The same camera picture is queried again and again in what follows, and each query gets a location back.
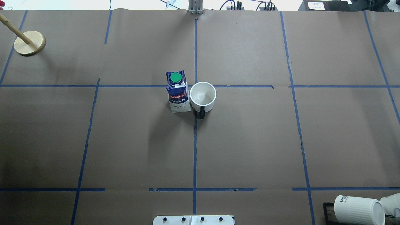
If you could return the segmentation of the white smiley mug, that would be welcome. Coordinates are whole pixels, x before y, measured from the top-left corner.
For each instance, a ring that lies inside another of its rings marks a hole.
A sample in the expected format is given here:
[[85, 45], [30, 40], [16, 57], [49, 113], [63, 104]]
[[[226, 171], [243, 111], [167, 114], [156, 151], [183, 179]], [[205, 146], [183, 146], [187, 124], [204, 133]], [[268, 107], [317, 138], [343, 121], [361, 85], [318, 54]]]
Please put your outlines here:
[[208, 82], [198, 82], [189, 91], [191, 106], [199, 119], [205, 119], [205, 114], [212, 110], [216, 100], [216, 89]]

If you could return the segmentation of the blue white milk carton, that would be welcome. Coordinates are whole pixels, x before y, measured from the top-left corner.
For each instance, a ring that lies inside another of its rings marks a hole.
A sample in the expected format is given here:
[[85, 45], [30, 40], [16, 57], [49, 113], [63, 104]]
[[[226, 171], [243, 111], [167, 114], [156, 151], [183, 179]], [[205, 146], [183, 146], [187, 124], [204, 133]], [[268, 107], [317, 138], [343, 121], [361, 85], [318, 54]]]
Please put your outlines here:
[[189, 88], [184, 70], [166, 72], [169, 106], [172, 113], [191, 111]]

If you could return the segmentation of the white ribbed cup lower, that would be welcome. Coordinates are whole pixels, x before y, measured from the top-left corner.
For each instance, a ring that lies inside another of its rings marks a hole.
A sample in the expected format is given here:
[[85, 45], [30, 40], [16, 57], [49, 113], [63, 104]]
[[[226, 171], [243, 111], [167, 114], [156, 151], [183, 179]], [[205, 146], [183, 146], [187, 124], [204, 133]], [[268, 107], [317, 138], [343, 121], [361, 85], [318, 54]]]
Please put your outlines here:
[[374, 198], [338, 195], [334, 213], [340, 223], [350, 225], [384, 225], [386, 216], [382, 203]]

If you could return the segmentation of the white ribbed cup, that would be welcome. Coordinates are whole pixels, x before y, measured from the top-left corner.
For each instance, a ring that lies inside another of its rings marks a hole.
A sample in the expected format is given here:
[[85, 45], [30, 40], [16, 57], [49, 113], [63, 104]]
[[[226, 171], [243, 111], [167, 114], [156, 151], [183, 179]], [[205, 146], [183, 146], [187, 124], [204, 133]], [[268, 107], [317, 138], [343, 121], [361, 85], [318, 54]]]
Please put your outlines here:
[[334, 213], [340, 223], [350, 225], [384, 225], [386, 216], [382, 203], [374, 198], [338, 195]]
[[399, 225], [400, 219], [400, 193], [382, 197], [380, 200], [387, 218]]

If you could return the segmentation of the white ribbed cup upper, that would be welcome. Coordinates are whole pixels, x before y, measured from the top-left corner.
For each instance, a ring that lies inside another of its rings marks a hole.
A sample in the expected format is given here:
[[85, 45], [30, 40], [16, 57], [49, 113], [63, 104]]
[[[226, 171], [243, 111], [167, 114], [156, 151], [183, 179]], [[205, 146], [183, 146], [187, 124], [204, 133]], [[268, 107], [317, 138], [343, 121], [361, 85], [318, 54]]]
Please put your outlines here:
[[400, 193], [382, 197], [380, 200], [387, 218], [399, 225], [400, 219]]

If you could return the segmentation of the white mounting pole with base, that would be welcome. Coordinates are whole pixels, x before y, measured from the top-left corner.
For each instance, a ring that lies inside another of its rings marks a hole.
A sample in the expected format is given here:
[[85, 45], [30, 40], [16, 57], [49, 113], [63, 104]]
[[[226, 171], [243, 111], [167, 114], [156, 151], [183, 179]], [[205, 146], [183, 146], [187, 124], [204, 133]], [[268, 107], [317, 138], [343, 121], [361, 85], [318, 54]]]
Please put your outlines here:
[[234, 225], [231, 215], [165, 215], [156, 216], [153, 225]]

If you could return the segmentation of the wooden mug tree stand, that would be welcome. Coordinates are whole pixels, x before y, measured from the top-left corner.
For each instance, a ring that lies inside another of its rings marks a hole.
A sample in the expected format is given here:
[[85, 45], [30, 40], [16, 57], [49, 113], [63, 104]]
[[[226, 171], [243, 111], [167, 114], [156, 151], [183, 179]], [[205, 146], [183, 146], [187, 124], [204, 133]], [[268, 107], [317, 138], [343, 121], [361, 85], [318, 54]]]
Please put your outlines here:
[[36, 55], [42, 51], [46, 45], [46, 38], [38, 31], [21, 32], [9, 19], [0, 14], [1, 22], [14, 34], [17, 38], [14, 40], [14, 50], [24, 57]]

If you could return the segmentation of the aluminium frame post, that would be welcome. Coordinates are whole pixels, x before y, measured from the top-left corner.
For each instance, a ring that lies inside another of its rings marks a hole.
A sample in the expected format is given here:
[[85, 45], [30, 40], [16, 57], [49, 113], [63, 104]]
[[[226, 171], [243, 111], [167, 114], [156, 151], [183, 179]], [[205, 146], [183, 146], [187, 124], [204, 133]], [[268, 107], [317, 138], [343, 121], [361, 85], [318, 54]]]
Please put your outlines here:
[[202, 15], [204, 13], [203, 0], [189, 0], [188, 1], [188, 14]]

